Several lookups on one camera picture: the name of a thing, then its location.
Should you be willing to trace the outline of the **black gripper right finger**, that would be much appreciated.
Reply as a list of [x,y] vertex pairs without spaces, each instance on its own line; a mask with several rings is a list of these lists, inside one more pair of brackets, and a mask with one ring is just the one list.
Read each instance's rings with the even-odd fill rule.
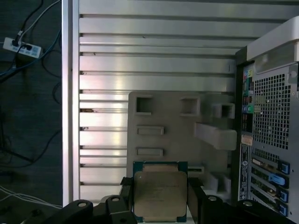
[[196,224],[293,224],[294,222],[256,196],[232,204],[216,195],[207,195],[204,183],[196,177],[188,178],[187,206]]

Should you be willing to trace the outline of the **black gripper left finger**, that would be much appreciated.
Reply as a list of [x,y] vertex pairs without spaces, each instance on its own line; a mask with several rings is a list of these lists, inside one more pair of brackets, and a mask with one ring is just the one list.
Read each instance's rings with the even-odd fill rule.
[[94,206],[88,200],[76,200],[47,218],[45,224],[133,224],[133,178],[124,177],[118,195],[102,198]]

